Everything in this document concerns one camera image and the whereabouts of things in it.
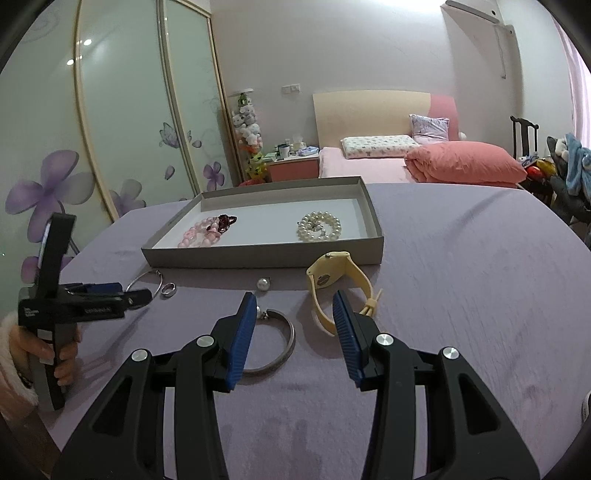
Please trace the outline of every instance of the human hand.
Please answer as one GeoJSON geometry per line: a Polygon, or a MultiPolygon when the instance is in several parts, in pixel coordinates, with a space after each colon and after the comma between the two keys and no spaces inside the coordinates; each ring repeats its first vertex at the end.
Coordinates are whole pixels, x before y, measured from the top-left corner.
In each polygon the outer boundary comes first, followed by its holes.
{"type": "MultiPolygon", "coordinates": [[[[74,382],[74,366],[78,354],[78,343],[81,339],[80,328],[78,328],[75,341],[63,347],[59,352],[62,362],[54,372],[59,386],[70,385],[74,382]]],[[[13,326],[10,330],[8,346],[15,367],[28,379],[31,379],[29,353],[45,360],[51,360],[54,357],[53,350],[43,340],[18,325],[13,326]]]]}

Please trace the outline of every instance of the fur cuff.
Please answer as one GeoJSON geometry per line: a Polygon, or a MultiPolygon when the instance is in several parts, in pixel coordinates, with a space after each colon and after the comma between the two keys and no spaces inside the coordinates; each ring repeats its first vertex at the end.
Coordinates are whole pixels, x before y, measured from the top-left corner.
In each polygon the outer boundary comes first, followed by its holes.
{"type": "Polygon", "coordinates": [[[2,369],[0,374],[4,373],[4,378],[14,393],[32,406],[36,406],[39,402],[37,393],[33,388],[25,387],[18,377],[17,369],[14,366],[14,361],[12,361],[8,346],[10,329],[17,324],[18,316],[16,312],[9,313],[2,323],[0,323],[0,369],[2,369]]]}

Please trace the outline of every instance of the pink curtain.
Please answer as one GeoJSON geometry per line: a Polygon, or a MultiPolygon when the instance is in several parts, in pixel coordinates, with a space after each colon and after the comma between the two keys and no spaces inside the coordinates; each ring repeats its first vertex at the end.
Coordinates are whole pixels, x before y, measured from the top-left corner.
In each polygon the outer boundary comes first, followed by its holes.
{"type": "Polygon", "coordinates": [[[554,20],[569,63],[570,89],[573,96],[574,134],[584,147],[591,147],[591,73],[573,42],[554,20]]]}

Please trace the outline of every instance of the hanging plush toy stack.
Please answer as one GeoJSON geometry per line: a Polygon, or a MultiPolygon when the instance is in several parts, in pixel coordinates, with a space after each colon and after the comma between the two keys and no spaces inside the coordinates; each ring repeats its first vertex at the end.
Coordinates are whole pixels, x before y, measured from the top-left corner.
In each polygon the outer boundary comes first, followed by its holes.
{"type": "Polygon", "coordinates": [[[254,179],[264,176],[261,127],[256,122],[255,108],[246,92],[242,92],[238,98],[238,112],[232,111],[232,123],[238,148],[248,154],[250,177],[254,179]]]}

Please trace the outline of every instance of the air conditioner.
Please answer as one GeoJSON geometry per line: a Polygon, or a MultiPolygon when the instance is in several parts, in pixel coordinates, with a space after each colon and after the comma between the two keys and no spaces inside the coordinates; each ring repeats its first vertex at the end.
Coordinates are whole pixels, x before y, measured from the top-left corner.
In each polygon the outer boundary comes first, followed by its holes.
{"type": "Polygon", "coordinates": [[[458,8],[464,12],[477,15],[494,24],[502,22],[501,13],[496,2],[489,2],[488,0],[446,0],[445,4],[448,7],[458,8]]]}

